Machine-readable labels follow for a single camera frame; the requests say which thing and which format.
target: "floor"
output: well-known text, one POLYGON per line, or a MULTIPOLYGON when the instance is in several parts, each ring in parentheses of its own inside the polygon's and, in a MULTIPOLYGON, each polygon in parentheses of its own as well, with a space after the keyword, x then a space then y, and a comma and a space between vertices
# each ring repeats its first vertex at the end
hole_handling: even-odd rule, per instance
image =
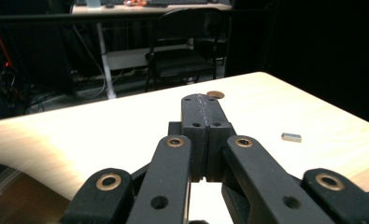
MULTIPOLYGON (((225 67, 222 62, 217 65, 217 78, 224 77, 225 67)), ((117 98, 122 96, 143 93, 146 85, 146 68, 125 69, 112 72, 114 92, 117 98)), ((212 80, 210 77, 200 77, 198 82, 212 80)), ((178 80, 177 82, 164 83, 159 89, 172 88, 180 85, 191 85, 190 80, 178 80)), ((84 105, 107 100, 106 83, 104 77, 92 77, 79 80, 76 86, 76 94, 61 94, 53 91, 35 90, 32 94, 31 106, 27 108, 26 114, 40 113, 74 105, 84 105)), ((149 91, 154 91, 150 82, 149 91)))

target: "black wall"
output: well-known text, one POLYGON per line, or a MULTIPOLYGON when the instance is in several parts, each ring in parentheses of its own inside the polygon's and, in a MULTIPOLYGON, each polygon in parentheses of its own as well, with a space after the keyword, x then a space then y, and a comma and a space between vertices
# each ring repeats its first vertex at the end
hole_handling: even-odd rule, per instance
POLYGON ((369 121, 369 1, 236 0, 226 76, 264 71, 369 121))
POLYGON ((369 1, 288 0, 268 71, 369 121, 369 1))

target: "brass screw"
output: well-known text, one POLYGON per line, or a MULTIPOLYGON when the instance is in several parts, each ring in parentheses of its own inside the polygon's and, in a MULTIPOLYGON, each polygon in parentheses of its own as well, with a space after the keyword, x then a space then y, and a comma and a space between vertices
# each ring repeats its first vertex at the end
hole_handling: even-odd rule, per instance
POLYGON ((234 142, 240 147, 252 147, 253 146, 253 142, 251 142, 251 140, 244 138, 244 137, 237 138, 234 142))
POLYGON ((316 175, 316 181, 326 189, 331 190, 342 190, 345 188, 344 183, 337 177, 327 174, 316 175))
POLYGON ((170 147, 181 147, 184 145, 184 141, 181 138, 169 138, 166 144, 170 147))
POLYGON ((100 190, 112 190, 121 184, 121 177, 115 174, 102 175, 96 182, 96 187, 100 190))

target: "table leg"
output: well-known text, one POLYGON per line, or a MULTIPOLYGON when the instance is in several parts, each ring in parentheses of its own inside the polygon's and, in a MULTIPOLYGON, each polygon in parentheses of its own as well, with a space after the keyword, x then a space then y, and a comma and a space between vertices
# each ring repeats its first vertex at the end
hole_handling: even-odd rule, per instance
POLYGON ((114 86, 112 85, 111 72, 108 67, 108 61, 107 61, 105 39, 103 37, 102 24, 100 22, 97 22, 97 34, 99 35, 100 50, 101 50, 101 55, 102 55, 103 68, 104 68, 105 77, 106 77, 107 98, 108 100, 115 99, 117 98, 117 95, 115 94, 114 86))

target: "light wood table surface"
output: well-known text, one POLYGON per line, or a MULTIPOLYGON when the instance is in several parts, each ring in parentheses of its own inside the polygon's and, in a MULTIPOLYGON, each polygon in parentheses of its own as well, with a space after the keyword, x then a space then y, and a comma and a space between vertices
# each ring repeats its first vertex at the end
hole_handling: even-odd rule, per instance
MULTIPOLYGON (((180 121, 181 98, 208 91, 225 94, 220 105, 237 134, 257 139, 289 174, 331 169, 369 191, 369 123, 265 73, 0 120, 0 163, 72 199, 99 170, 132 173, 150 162, 168 122, 180 121), (282 133, 298 133, 303 141, 284 141, 282 133)), ((208 190, 218 195, 207 196, 198 193, 202 186, 215 188, 193 185, 191 200, 200 205, 190 217, 209 210, 202 203, 225 207, 219 187, 208 190)), ((210 212, 217 220, 228 216, 210 212)))

